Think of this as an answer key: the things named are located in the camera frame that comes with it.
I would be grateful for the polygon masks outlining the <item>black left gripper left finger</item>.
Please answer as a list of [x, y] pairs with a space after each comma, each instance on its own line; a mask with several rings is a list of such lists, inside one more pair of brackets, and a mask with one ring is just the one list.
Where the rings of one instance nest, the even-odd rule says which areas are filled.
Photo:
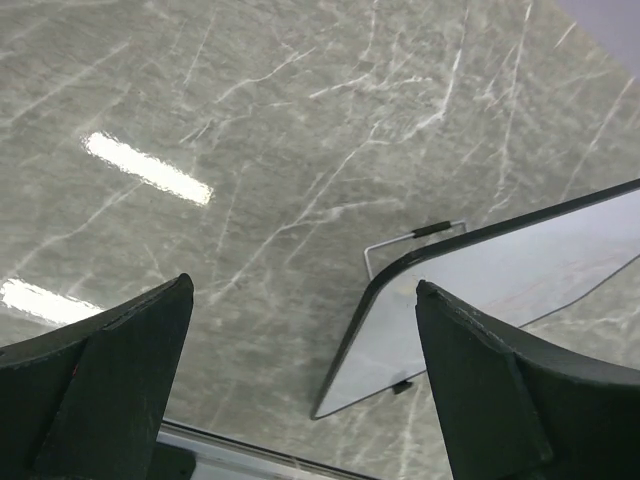
[[1, 349], [4, 479], [188, 479], [158, 441], [193, 309], [181, 274], [87, 319]]

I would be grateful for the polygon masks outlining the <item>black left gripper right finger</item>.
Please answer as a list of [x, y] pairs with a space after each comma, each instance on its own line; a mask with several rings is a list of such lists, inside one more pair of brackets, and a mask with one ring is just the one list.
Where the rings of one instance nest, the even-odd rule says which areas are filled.
[[547, 342], [431, 282], [416, 294], [454, 478], [638, 478], [638, 370]]

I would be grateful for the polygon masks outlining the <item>black framed whiteboard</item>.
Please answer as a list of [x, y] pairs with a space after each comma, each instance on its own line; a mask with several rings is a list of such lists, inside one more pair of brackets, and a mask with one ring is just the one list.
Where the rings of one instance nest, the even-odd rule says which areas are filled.
[[422, 280], [523, 327], [576, 303], [638, 257], [637, 180], [413, 250], [370, 274], [310, 416], [424, 372], [415, 317]]

